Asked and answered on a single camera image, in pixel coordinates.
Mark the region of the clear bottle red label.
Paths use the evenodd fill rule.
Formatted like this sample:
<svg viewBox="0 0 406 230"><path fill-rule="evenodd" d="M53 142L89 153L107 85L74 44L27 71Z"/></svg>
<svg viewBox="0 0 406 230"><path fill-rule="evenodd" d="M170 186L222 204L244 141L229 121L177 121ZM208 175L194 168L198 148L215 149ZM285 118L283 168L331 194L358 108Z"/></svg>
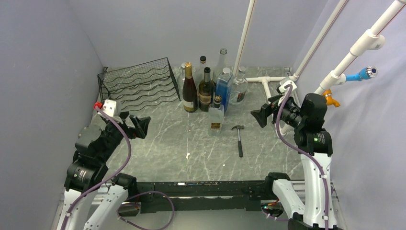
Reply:
<svg viewBox="0 0 406 230"><path fill-rule="evenodd" d="M180 66L180 74L178 76L178 83L180 86L183 86L185 81L185 62L183 62Z"/></svg>

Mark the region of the clear bottle with dark label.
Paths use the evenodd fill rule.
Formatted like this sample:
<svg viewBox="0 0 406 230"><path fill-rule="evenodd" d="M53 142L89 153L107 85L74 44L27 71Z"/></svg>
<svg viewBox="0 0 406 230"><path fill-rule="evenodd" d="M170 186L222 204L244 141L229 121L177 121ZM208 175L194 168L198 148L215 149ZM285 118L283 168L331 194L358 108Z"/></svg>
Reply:
<svg viewBox="0 0 406 230"><path fill-rule="evenodd" d="M227 49L221 48L219 51L219 60L216 67L213 70L212 81L216 84L219 75L223 72L223 68L226 67L226 55Z"/></svg>

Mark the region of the dark bottle silver cap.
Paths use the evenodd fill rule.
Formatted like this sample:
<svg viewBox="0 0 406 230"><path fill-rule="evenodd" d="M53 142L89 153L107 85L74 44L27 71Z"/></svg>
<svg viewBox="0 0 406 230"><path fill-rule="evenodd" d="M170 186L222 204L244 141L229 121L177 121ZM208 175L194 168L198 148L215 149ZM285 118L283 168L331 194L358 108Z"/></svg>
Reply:
<svg viewBox="0 0 406 230"><path fill-rule="evenodd" d="M213 102L214 82L211 79L211 68L205 67L203 70L203 80L199 83L198 98L199 108L208 112L209 105Z"/></svg>

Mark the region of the clear frosted short bottle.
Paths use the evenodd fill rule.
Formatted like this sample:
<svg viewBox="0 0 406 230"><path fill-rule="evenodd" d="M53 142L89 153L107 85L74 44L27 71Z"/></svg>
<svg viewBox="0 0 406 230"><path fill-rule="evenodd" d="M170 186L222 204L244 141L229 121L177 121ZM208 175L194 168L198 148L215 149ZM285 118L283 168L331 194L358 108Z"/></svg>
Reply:
<svg viewBox="0 0 406 230"><path fill-rule="evenodd" d="M203 75L204 75L204 68L207 67L206 64L206 56L200 56L200 64L199 67L196 69L195 74L194 74L194 80L197 85L203 80Z"/></svg>

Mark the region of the small bottle black cap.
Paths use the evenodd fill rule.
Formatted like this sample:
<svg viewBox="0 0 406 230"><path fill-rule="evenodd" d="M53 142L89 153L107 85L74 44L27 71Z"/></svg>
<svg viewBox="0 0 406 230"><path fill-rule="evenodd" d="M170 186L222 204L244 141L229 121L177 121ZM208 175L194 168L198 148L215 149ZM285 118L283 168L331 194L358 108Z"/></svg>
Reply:
<svg viewBox="0 0 406 230"><path fill-rule="evenodd" d="M216 95L213 103L209 106L209 132L213 136L220 134L224 120L224 105L222 104L221 95Z"/></svg>

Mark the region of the blue glass bottle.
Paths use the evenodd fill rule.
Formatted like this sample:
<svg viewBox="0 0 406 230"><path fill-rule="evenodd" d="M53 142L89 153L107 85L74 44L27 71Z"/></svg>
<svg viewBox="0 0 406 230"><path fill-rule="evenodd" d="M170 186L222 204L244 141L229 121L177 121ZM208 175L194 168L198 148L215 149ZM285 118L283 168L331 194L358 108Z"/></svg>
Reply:
<svg viewBox="0 0 406 230"><path fill-rule="evenodd" d="M215 94L222 97L221 104L224 106L224 113L227 111L233 78L234 75L228 67L223 68L222 73L217 77Z"/></svg>

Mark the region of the amber bottle gold foil neck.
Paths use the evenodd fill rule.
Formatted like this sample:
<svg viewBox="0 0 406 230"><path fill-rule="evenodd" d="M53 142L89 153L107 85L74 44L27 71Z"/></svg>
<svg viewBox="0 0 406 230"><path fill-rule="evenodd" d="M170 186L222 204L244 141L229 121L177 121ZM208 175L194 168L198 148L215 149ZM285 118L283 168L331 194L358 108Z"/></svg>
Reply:
<svg viewBox="0 0 406 230"><path fill-rule="evenodd" d="M198 109L198 95L195 82L192 76L191 62L185 63L185 80L182 89L183 106L188 113L193 113Z"/></svg>

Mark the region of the clear bottle green label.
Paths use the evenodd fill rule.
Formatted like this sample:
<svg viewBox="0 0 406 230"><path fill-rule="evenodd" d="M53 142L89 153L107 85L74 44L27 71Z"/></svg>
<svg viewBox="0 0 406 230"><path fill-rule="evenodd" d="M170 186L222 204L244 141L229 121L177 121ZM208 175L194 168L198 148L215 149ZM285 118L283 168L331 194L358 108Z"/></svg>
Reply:
<svg viewBox="0 0 406 230"><path fill-rule="evenodd" d="M238 68L237 75L234 77L233 80L233 87L230 94L229 103L236 105L241 103L246 95L248 90L248 81L245 78L246 68L240 66Z"/></svg>

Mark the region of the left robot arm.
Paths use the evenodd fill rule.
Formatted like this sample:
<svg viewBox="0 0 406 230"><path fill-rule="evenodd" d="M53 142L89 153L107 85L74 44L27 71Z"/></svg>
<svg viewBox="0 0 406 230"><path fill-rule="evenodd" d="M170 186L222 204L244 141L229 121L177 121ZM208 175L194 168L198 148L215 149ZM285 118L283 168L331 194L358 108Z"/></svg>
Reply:
<svg viewBox="0 0 406 230"><path fill-rule="evenodd" d="M93 214L89 214L98 189L104 184L107 160L123 138L144 139L151 121L149 116L138 118L128 112L122 112L118 118L124 133L110 121L105 122L104 129L97 125L83 128L75 143L73 162L67 169L64 205L57 229L104 230L119 206L124 201L134 200L139 193L135 177L118 173L113 176L105 198Z"/></svg>

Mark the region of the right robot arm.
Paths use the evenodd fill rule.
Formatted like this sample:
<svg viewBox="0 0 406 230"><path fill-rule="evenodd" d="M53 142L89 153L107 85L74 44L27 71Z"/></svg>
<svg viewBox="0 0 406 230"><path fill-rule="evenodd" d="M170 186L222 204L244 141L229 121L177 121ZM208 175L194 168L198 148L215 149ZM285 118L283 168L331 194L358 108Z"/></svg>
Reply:
<svg viewBox="0 0 406 230"><path fill-rule="evenodd" d="M298 106L292 97L283 99L281 95L269 98L259 110L250 113L261 128L267 125L269 116L272 123L280 121L294 129L292 145L283 142L300 155L304 170L305 198L302 200L293 188L290 177L281 172L268 174L264 194L280 202L288 217L290 230L338 230L338 219L334 212L330 180L332 162L332 137L323 128L327 112L324 96L309 93L302 105Z"/></svg>

